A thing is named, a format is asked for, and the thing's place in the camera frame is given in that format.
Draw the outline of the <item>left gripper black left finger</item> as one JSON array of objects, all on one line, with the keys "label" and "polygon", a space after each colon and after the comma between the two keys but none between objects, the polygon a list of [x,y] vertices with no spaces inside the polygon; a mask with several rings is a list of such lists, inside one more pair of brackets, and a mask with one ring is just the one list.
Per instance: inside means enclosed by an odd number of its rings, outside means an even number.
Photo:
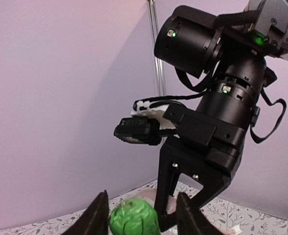
[{"label": "left gripper black left finger", "polygon": [[109,212],[109,197],[104,190],[62,235],[108,235]]}]

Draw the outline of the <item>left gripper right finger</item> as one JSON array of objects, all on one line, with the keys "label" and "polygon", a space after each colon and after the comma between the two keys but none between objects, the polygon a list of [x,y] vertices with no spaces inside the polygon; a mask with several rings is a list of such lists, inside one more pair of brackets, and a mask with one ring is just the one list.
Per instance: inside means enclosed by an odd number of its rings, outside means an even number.
[{"label": "left gripper right finger", "polygon": [[177,232],[179,235],[221,235],[204,214],[192,206],[192,200],[184,192],[177,196],[176,205]]}]

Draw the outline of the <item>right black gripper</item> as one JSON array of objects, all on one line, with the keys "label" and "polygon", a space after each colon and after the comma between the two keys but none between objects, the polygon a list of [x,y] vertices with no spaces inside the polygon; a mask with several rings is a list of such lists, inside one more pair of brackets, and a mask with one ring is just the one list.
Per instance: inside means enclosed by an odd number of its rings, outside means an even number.
[{"label": "right black gripper", "polygon": [[[162,116],[176,127],[186,152],[194,151],[193,157],[206,162],[220,172],[206,171],[198,174],[203,188],[192,198],[195,209],[201,209],[222,193],[234,178],[242,158],[245,130],[230,123],[171,104]],[[155,210],[162,232],[176,225],[176,214],[167,212],[169,197],[174,195],[182,174],[182,150],[163,146],[159,155]]]}]

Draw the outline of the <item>green cucumber toy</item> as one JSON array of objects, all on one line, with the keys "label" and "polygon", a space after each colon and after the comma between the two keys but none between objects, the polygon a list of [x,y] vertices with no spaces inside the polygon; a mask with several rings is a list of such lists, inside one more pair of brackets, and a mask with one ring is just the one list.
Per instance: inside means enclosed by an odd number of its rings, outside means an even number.
[{"label": "green cucumber toy", "polygon": [[145,200],[130,198],[121,201],[109,216],[113,235],[159,235],[158,216]]}]

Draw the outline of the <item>clear zip top bag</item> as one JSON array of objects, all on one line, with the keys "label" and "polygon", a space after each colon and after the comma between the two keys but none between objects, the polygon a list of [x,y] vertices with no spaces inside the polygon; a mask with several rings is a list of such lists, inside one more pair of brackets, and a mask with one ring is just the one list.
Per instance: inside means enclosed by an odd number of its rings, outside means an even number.
[{"label": "clear zip top bag", "polygon": [[[141,199],[146,201],[148,204],[150,204],[152,207],[155,205],[155,197],[156,197],[156,188],[146,188],[143,189],[142,191],[138,192],[132,198],[136,199]],[[166,212],[168,214],[171,214],[176,211],[176,199],[172,196],[169,196],[168,199],[168,204],[167,204],[167,209]],[[217,228],[223,235],[241,235],[243,230],[240,228],[240,225],[236,225],[232,227],[231,229],[227,229],[226,231],[219,229],[218,227],[214,226]],[[162,235],[177,235],[177,227],[174,226],[167,230],[166,232],[161,233]]]}]

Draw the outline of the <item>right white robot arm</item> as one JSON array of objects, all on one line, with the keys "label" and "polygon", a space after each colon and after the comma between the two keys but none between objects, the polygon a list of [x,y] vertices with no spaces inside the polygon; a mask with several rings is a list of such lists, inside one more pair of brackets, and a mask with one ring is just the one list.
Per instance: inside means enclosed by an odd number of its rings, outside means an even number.
[{"label": "right white robot arm", "polygon": [[218,16],[178,6],[154,54],[201,96],[195,110],[171,104],[164,113],[176,132],[159,155],[160,229],[187,225],[190,215],[192,234],[217,234],[200,209],[230,185],[260,113],[258,99],[277,79],[265,57],[288,60],[288,0],[251,0],[243,12]]}]

